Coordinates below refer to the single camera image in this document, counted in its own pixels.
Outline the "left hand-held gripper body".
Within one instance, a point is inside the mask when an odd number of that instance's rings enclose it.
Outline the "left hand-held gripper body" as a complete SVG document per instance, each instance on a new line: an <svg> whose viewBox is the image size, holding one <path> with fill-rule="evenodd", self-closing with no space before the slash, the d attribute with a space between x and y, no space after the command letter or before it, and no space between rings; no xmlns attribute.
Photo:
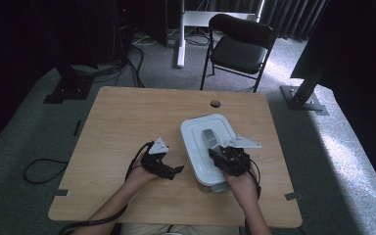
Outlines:
<svg viewBox="0 0 376 235"><path fill-rule="evenodd" d="M149 172L154 173L162 179L168 179L175 174L174 169L163 163L163 158L168 152L168 146L162 137L148 145L148 150L144 153L141 164Z"/></svg>

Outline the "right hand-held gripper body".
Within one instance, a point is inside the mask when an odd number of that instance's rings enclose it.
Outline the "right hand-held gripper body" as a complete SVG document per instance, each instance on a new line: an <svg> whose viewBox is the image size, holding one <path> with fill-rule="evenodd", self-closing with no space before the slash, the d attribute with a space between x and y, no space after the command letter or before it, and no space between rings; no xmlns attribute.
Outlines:
<svg viewBox="0 0 376 235"><path fill-rule="evenodd" d="M251 157L245 152L245 149L260 148L259 142L250 140L243 136L236 136L218 145L216 150L219 151L220 157L217 167L223 172L234 176L240 176L246 170L251 169Z"/></svg>

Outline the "white storage box lid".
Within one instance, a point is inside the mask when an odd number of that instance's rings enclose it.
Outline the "white storage box lid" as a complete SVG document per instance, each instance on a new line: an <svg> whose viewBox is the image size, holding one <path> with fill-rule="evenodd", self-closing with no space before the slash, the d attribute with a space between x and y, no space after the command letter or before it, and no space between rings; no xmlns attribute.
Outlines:
<svg viewBox="0 0 376 235"><path fill-rule="evenodd" d="M220 169L213 163L208 153L207 141L203 139L203 131L213 131L219 145L236 136L227 118L221 114L189 118L181 124L184 145L198 182L213 185L226 182Z"/></svg>

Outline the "clear grey storage box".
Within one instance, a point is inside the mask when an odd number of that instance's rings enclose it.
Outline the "clear grey storage box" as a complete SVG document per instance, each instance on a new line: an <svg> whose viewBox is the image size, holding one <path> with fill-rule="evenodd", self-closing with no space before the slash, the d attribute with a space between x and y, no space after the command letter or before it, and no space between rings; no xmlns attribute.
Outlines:
<svg viewBox="0 0 376 235"><path fill-rule="evenodd" d="M198 188L205 193L222 193L230 190L227 182L221 182L213 185L206 185L201 182L197 183Z"/></svg>

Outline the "person's left hand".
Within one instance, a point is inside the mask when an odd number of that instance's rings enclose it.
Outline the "person's left hand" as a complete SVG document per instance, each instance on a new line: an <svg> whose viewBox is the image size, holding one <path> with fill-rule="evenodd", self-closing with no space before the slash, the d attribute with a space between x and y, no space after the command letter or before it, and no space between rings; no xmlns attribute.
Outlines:
<svg viewBox="0 0 376 235"><path fill-rule="evenodd" d="M147 171L141 164L140 160L137 160L127 178L124 181L124 186L131 192L137 192L143 188L150 181L157 179L158 177L149 171Z"/></svg>

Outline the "person's right hand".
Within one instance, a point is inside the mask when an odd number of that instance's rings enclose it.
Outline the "person's right hand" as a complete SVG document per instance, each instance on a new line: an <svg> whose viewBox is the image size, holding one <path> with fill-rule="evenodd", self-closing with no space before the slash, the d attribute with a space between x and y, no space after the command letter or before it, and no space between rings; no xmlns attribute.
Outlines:
<svg viewBox="0 0 376 235"><path fill-rule="evenodd" d="M240 176L234 176L228 173L224 173L223 176L241 207L255 203L258 200L257 179L252 168L246 170Z"/></svg>

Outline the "black stand with metal base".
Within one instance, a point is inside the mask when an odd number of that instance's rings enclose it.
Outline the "black stand with metal base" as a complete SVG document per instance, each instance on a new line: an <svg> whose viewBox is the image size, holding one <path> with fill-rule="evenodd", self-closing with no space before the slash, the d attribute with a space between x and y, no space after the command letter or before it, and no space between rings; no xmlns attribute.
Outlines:
<svg viewBox="0 0 376 235"><path fill-rule="evenodd" d="M318 116L328 116L324 105L321 105L314 89L324 74L324 67L318 66L313 75L303 81L300 86L283 85L280 90L290 110L314 111Z"/></svg>

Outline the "black folding chair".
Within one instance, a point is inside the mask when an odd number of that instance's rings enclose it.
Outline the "black folding chair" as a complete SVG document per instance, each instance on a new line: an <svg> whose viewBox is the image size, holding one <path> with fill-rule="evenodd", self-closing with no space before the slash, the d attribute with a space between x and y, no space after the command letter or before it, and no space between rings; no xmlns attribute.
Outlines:
<svg viewBox="0 0 376 235"><path fill-rule="evenodd" d="M275 31L264 23L217 14L209 20L209 36L200 89L204 89L211 65L212 75L221 70L254 80L256 93L276 40Z"/></svg>

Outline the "dark equipment tower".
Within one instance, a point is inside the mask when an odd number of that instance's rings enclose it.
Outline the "dark equipment tower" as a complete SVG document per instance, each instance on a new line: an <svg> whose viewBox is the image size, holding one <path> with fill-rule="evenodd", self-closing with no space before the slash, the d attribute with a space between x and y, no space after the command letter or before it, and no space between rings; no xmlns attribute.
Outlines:
<svg viewBox="0 0 376 235"><path fill-rule="evenodd" d="M111 0L113 8L114 46L112 58L122 64L127 61L133 37L131 0Z"/></svg>

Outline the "dark curtain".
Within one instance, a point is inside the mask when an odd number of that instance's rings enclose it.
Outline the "dark curtain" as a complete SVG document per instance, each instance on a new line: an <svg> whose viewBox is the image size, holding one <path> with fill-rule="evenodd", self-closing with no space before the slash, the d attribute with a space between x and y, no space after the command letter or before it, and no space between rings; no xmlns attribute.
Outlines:
<svg viewBox="0 0 376 235"><path fill-rule="evenodd" d="M181 0L180 29L207 27L218 13L269 25L280 38L307 40L329 0Z"/></svg>

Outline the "white desk frame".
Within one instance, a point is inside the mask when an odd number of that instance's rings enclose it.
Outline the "white desk frame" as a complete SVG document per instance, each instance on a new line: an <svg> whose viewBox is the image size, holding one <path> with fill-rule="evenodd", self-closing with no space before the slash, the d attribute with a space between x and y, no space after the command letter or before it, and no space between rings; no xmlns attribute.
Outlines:
<svg viewBox="0 0 376 235"><path fill-rule="evenodd" d="M258 6L257 8L251 13L237 13L237 12L226 12L226 15L243 19L258 22L260 20L262 8L264 5L265 0L257 0ZM207 27L209 20L217 15L221 14L221 11L187 11L185 9L185 0L180 0L180 34L179 34L179 45L178 45L178 54L177 54L177 62L176 65L179 68L183 68L185 65L185 49L186 49L186 40L185 40L185 27L186 26L193 26L193 27Z"/></svg>

